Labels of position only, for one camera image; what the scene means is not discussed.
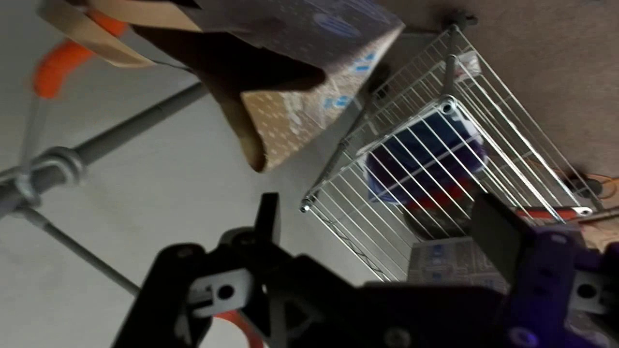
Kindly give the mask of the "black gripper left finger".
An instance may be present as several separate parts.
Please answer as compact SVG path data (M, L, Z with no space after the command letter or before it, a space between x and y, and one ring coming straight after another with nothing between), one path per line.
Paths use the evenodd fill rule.
M255 217L253 231L259 243L278 243L280 235L280 214L278 214L278 196L263 194Z

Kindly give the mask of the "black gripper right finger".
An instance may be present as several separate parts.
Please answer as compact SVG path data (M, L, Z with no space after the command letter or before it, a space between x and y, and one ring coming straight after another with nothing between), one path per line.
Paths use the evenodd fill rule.
M501 200L481 194L472 208L470 237L499 275L512 285L518 264L532 246L534 231Z

